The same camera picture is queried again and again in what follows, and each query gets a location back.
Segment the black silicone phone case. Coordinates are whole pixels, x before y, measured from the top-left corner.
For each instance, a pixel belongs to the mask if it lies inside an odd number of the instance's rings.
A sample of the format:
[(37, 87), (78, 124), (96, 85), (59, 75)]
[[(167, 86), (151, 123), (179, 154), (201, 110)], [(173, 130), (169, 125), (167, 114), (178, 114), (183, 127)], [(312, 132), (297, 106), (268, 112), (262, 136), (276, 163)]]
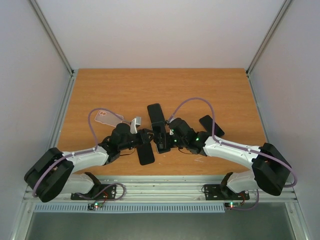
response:
[(152, 125), (164, 124), (166, 122), (161, 105), (159, 103), (148, 105), (147, 111)]

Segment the white phone case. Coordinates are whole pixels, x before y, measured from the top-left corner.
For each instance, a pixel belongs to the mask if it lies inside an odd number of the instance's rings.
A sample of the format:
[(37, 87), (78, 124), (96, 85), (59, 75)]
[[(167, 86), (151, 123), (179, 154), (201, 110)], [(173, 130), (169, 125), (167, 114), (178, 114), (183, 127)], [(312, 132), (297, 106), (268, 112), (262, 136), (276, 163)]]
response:
[(94, 120), (97, 123), (103, 124), (103, 125), (108, 125), (111, 127), (116, 127), (117, 124), (120, 124), (123, 122), (124, 117), (119, 114), (112, 114), (108, 111), (105, 110), (99, 110), (98, 113), (96, 114)]

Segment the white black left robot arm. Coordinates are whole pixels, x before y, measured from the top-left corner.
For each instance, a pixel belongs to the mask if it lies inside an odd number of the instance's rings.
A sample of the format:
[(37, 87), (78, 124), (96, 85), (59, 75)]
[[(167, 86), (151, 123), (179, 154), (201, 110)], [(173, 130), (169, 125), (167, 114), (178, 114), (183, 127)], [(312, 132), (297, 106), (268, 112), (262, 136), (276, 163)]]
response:
[(113, 163), (124, 150), (135, 149), (140, 165), (155, 161), (151, 142), (155, 134), (143, 128), (131, 133), (126, 123), (119, 123), (98, 145), (74, 152), (62, 152), (56, 147), (48, 149), (24, 176), (32, 189), (32, 196), (47, 203), (60, 194), (74, 194), (77, 199), (104, 198), (107, 186), (101, 184), (90, 172), (80, 176), (74, 173), (90, 167)]

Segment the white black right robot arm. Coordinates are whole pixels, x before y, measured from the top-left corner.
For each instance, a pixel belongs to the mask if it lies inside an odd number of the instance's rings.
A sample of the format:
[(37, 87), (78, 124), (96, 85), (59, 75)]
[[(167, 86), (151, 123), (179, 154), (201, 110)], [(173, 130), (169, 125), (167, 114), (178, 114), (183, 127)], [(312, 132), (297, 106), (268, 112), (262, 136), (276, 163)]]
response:
[(282, 193), (291, 166), (272, 144), (249, 146), (227, 141), (205, 131), (196, 132), (181, 118), (172, 120), (168, 127), (174, 146), (194, 155), (221, 158), (247, 168), (244, 172), (225, 175), (219, 186), (225, 198), (257, 189), (272, 196)]

